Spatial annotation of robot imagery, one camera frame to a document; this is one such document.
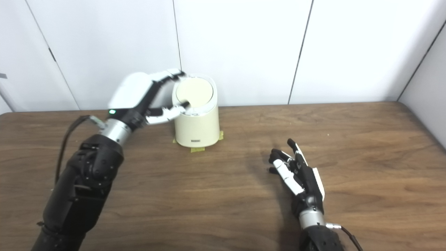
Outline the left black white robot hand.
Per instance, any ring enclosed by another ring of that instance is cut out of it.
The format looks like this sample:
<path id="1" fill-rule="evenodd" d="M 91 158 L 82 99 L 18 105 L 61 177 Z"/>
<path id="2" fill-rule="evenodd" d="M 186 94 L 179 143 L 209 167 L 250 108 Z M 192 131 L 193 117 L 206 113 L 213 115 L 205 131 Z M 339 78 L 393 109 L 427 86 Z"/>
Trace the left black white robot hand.
<path id="1" fill-rule="evenodd" d="M 147 124 L 167 123 L 184 114 L 191 106 L 187 100 L 169 107 L 152 107 L 158 92 L 168 83 L 178 83 L 183 76 L 185 73 L 179 69 L 130 74 L 118 86 L 108 104 L 106 127 L 117 123 L 134 131 Z"/>

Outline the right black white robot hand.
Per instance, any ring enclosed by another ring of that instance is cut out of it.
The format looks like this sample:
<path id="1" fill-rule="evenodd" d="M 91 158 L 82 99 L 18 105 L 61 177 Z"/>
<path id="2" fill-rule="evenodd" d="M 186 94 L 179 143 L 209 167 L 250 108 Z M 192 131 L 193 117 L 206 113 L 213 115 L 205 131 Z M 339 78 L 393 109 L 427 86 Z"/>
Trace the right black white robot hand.
<path id="1" fill-rule="evenodd" d="M 269 156 L 269 173 L 279 175 L 293 194 L 291 210 L 295 217 L 305 210 L 324 213 L 325 191 L 317 168 L 310 167 L 303 152 L 291 138 L 287 140 L 293 156 L 272 149 Z"/>

